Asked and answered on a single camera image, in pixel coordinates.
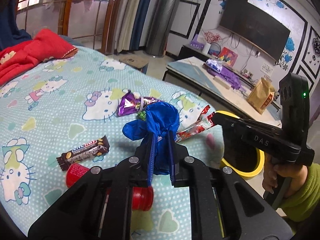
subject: paper bag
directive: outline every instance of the paper bag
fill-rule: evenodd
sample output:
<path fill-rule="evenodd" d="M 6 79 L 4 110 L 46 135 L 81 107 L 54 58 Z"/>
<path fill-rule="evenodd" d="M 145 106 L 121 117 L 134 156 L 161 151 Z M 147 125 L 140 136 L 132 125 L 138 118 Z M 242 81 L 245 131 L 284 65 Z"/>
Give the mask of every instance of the paper bag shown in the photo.
<path fill-rule="evenodd" d="M 251 91 L 247 101 L 259 114 L 262 114 L 266 107 L 272 102 L 275 91 L 275 88 L 269 80 L 261 78 Z"/>

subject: red bottle cap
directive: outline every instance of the red bottle cap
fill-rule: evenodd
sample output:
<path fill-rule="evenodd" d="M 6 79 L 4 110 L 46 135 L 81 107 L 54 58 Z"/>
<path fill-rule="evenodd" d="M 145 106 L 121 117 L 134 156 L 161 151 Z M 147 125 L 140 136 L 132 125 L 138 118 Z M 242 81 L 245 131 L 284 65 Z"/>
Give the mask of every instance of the red bottle cap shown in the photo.
<path fill-rule="evenodd" d="M 67 187 L 70 188 L 75 184 L 88 170 L 90 169 L 78 163 L 71 164 L 66 174 Z"/>
<path fill-rule="evenodd" d="M 153 203 L 153 188 L 133 187 L 132 210 L 149 211 Z"/>

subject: tv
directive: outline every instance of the tv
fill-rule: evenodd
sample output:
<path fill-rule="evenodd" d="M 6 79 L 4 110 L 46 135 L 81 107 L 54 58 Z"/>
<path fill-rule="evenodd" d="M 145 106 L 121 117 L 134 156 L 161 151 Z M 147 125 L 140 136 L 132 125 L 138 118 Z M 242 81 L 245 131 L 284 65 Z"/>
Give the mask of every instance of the tv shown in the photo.
<path fill-rule="evenodd" d="M 282 55 L 290 30 L 247 0 L 227 0 L 220 26 L 249 41 L 275 61 Z"/>

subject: blue plastic bag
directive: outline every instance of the blue plastic bag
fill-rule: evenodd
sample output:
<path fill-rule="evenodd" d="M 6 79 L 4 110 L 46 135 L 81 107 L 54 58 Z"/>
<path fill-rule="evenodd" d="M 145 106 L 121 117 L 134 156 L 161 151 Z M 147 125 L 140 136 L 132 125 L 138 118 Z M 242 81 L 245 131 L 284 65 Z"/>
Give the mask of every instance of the blue plastic bag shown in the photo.
<path fill-rule="evenodd" d="M 146 121 L 129 122 L 122 128 L 122 133 L 132 141 L 143 139 L 141 145 L 147 143 L 149 133 L 154 133 L 158 140 L 155 152 L 150 155 L 151 158 L 154 157 L 153 174 L 168 175 L 170 159 L 165 137 L 169 131 L 172 131 L 175 137 L 179 124 L 178 110 L 169 103 L 157 102 L 146 107 Z"/>

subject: blue curtain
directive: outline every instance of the blue curtain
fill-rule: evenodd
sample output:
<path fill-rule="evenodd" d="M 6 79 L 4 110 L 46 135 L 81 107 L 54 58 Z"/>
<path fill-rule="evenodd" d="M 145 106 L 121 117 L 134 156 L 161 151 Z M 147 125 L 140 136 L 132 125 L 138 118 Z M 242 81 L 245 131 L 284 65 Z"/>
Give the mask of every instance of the blue curtain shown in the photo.
<path fill-rule="evenodd" d="M 134 20 L 132 36 L 130 40 L 130 50 L 138 50 L 143 30 L 143 25 L 146 20 L 150 0 L 140 0 L 137 14 Z"/>
<path fill-rule="evenodd" d="M 0 11 L 0 51 L 31 40 L 26 30 L 19 30 L 17 27 L 15 5 L 16 0 L 9 0 L 7 6 Z"/>

